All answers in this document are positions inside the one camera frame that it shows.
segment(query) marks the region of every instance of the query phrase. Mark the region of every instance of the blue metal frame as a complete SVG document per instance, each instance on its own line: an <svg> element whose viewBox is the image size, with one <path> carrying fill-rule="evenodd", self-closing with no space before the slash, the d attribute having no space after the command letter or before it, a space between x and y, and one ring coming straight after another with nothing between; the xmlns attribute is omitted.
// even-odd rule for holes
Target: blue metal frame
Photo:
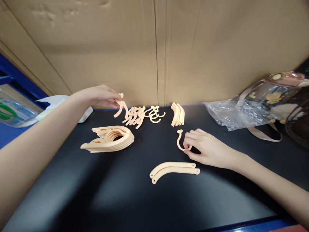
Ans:
<svg viewBox="0 0 309 232"><path fill-rule="evenodd" d="M6 74L6 76L0 77L0 85L8 84L40 108L45 109L47 107L45 103L35 101L48 97L48 95L30 81L1 54L0 70Z"/></svg>

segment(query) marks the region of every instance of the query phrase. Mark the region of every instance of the plastic bag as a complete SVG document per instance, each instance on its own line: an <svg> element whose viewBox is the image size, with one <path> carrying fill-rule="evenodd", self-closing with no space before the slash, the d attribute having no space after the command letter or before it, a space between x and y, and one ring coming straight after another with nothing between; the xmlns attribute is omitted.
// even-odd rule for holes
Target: plastic bag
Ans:
<svg viewBox="0 0 309 232"><path fill-rule="evenodd" d="M63 103L65 100L67 100L69 98L69 96L66 95L55 95L55 96L51 96L51 97L46 97L46 98L42 98L40 100L36 100L36 102L48 102L50 103L50 106L48 106L42 113L40 113L36 119L37 120L41 120L43 119L47 114L49 114L53 109L55 109L56 107L58 107L61 103ZM78 123L83 123L88 117L89 115L93 112L92 107L89 107L86 112L83 114L83 116L81 117L81 119L79 120Z"/></svg>
<svg viewBox="0 0 309 232"><path fill-rule="evenodd" d="M203 102L209 114L228 131L255 127L269 123L268 112L262 107L253 107L246 102L238 106L239 96L223 101Z"/></svg>

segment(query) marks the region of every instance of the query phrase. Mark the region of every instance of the hand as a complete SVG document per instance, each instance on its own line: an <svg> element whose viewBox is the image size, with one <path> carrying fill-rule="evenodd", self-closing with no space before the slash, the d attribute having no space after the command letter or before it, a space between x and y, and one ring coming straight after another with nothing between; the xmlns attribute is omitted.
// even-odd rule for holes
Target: hand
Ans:
<svg viewBox="0 0 309 232"><path fill-rule="evenodd" d="M104 104L110 106L114 109L119 108L115 99L121 100L120 95L107 85L99 85L95 87L90 87L83 89L71 97L79 98L81 101L85 101L89 106L95 104Z"/></svg>
<svg viewBox="0 0 309 232"><path fill-rule="evenodd" d="M184 150L190 159L219 168L234 169L240 159L245 156L201 129L186 133L183 146L188 149L190 145L201 152L201 154L195 154Z"/></svg>

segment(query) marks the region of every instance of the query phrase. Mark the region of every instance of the finger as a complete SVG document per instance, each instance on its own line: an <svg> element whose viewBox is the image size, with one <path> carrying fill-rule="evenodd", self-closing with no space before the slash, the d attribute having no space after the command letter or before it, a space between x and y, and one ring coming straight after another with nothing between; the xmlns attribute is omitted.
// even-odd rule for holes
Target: finger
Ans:
<svg viewBox="0 0 309 232"><path fill-rule="evenodd" d="M121 100L121 97L118 93L110 92L108 91L108 94L104 100L109 100L109 99L118 99Z"/></svg>
<svg viewBox="0 0 309 232"><path fill-rule="evenodd" d="M193 134L193 133L186 133L185 135L185 138L192 138L192 139L195 139L195 140L200 140L201 139L201 134Z"/></svg>
<svg viewBox="0 0 309 232"><path fill-rule="evenodd" d="M202 133L202 134L208 134L207 132L201 130L200 128L196 129L195 131L200 132L200 133Z"/></svg>
<svg viewBox="0 0 309 232"><path fill-rule="evenodd" d="M114 109L117 109L119 108L119 105L114 101L114 102L110 102L109 100L102 100L102 101L99 101L98 103L100 104L103 104L105 106L110 106Z"/></svg>
<svg viewBox="0 0 309 232"><path fill-rule="evenodd" d="M197 132L197 131L195 131L195 130L191 130L190 133L196 134L196 135L203 135L203 133Z"/></svg>
<svg viewBox="0 0 309 232"><path fill-rule="evenodd" d="M118 94L115 90L113 90L112 88L109 88L108 89L110 92L113 92L113 93L116 93L116 94Z"/></svg>
<svg viewBox="0 0 309 232"><path fill-rule="evenodd" d="M195 161L200 162L200 163L205 163L205 159L206 159L205 156L195 154L195 153L193 153L192 151L189 151L189 150L184 150L183 152L185 154L187 154L190 159L195 160Z"/></svg>
<svg viewBox="0 0 309 232"><path fill-rule="evenodd" d="M115 105L115 104L105 104L106 106L109 106L109 107L111 107L111 108L113 108L113 109L118 109L118 107Z"/></svg>
<svg viewBox="0 0 309 232"><path fill-rule="evenodd" d="M184 148L185 148L185 149L188 149L190 145L192 145L192 146L195 147L195 145L196 145L196 140L194 140L194 139L192 139L192 138L185 138L185 139L183 140L183 146L184 146Z"/></svg>

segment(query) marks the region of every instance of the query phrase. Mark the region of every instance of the plastic jug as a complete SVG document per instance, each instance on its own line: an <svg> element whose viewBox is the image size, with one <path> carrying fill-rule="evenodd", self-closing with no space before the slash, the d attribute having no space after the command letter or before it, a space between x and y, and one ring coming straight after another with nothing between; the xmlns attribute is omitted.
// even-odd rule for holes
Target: plastic jug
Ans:
<svg viewBox="0 0 309 232"><path fill-rule="evenodd" d="M26 127L36 123L38 114L10 98L0 88L0 122L12 127Z"/></svg>

